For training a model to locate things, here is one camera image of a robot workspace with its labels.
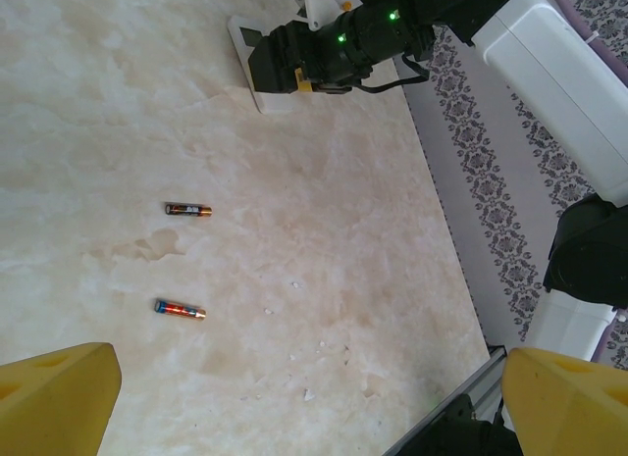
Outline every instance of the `battery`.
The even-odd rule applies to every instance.
[[[212,208],[201,204],[166,203],[166,214],[169,216],[209,217],[212,215]]]
[[[198,319],[202,321],[205,319],[205,310],[197,307],[186,306],[184,304],[177,304],[175,302],[168,302],[162,299],[155,301],[155,312],[159,314],[168,314],[171,316],[182,316],[190,319]]]

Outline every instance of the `black cable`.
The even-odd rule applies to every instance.
[[[501,412],[503,411],[503,397],[501,398],[499,405],[497,406],[497,411],[495,412],[495,416],[493,417],[493,425],[499,425],[503,427],[503,415]]]
[[[400,78],[399,80],[392,81],[381,86],[364,86],[361,83],[355,83],[353,86],[359,90],[366,91],[367,93],[382,93],[383,91],[390,90],[396,86],[423,83],[424,81],[427,81],[427,79],[423,76],[412,76],[411,78]]]
[[[493,354],[493,352],[496,350],[503,350],[504,354],[508,354],[505,345],[490,345],[489,343],[487,343],[487,348],[489,349],[489,354]]]
[[[355,83],[353,86],[359,90],[366,91],[367,93],[382,93],[383,91],[390,90],[400,85],[411,85],[413,83],[423,83],[430,79],[430,71],[421,67],[418,63],[410,61],[408,59],[408,53],[401,56],[403,64],[409,69],[414,71],[418,76],[412,76],[410,78],[400,78],[399,80],[386,83],[380,86],[364,86],[362,83]]]

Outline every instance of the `beige marble surface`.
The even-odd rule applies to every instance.
[[[488,356],[401,90],[256,111],[226,21],[295,10],[0,0],[0,362],[112,342],[102,455],[379,454]]]

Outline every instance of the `patterned carpet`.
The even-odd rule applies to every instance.
[[[628,65],[628,0],[571,0]],[[591,192],[519,97],[473,50],[439,32],[431,80],[404,88],[485,338],[520,345],[539,300],[556,222]],[[397,63],[400,76],[410,76]],[[628,369],[628,324],[602,361]]]

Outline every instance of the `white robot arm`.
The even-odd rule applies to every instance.
[[[406,63],[407,55],[420,60],[433,43],[431,25],[441,23],[475,48],[578,163],[598,197],[560,220],[545,281],[552,292],[527,343],[591,359],[614,317],[611,305],[628,305],[628,87],[547,0],[366,0],[349,14],[341,0],[301,1],[309,29],[280,26],[253,51],[256,90],[295,91],[298,72],[314,91],[381,91],[360,84],[370,66],[400,52]]]

